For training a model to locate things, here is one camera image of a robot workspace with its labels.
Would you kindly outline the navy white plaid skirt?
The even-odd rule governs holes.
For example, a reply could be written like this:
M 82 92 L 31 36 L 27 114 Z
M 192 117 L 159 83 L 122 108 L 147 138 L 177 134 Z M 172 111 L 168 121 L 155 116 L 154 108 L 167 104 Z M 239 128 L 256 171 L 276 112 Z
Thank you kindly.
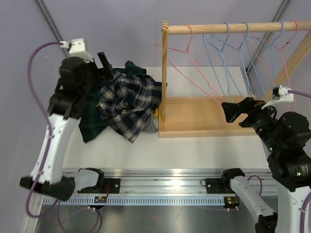
M 96 106 L 103 121 L 134 143 L 162 102 L 162 83 L 145 74 L 116 72 L 99 92 Z

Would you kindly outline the dark green plaid skirt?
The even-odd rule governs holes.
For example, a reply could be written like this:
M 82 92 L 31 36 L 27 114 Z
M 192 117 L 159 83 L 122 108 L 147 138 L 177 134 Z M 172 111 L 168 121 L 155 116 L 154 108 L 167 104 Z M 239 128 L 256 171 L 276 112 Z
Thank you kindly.
M 145 68 L 136 66 L 133 62 L 127 61 L 124 68 L 112 68 L 113 74 L 117 72 L 127 75 L 147 74 Z M 108 124 L 102 119 L 100 112 L 96 106 L 100 99 L 100 90 L 105 84 L 108 84 L 108 79 L 105 77 L 95 84 L 87 97 L 86 107 L 83 109 L 79 129 L 84 143 L 94 140 L 103 130 L 108 127 Z

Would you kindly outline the grey pleated skirt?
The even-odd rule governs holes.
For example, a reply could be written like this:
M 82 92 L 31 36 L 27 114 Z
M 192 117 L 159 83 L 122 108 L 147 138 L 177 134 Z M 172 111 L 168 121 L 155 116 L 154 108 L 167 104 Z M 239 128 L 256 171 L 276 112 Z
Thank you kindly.
M 156 133 L 158 131 L 158 129 L 155 127 L 154 119 L 155 119 L 155 114 L 152 113 L 143 128 L 144 132 Z

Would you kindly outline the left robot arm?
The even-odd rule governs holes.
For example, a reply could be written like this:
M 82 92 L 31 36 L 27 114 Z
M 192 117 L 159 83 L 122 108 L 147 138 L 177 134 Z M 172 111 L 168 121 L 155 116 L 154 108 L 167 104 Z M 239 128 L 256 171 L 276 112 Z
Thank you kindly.
M 99 52 L 98 57 L 102 68 L 78 56 L 62 61 L 60 78 L 45 111 L 48 126 L 44 143 L 31 174 L 20 179 L 21 187 L 62 201 L 69 200 L 74 192 L 105 190 L 104 172 L 100 169 L 88 167 L 68 176 L 62 172 L 71 134 L 81 121 L 89 93 L 99 82 L 113 77 L 105 53 Z

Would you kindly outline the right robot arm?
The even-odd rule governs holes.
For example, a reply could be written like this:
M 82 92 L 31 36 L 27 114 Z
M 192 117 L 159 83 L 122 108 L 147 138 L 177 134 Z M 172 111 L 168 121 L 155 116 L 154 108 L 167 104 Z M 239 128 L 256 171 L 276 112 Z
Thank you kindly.
M 285 112 L 276 119 L 274 106 L 252 97 L 238 103 L 223 102 L 221 106 L 228 123 L 246 114 L 239 126 L 254 129 L 268 149 L 267 162 L 276 182 L 278 210 L 263 201 L 239 168 L 223 171 L 222 190 L 238 195 L 255 221 L 256 232 L 303 233 L 311 200 L 311 159 L 303 149 L 311 138 L 307 118 Z

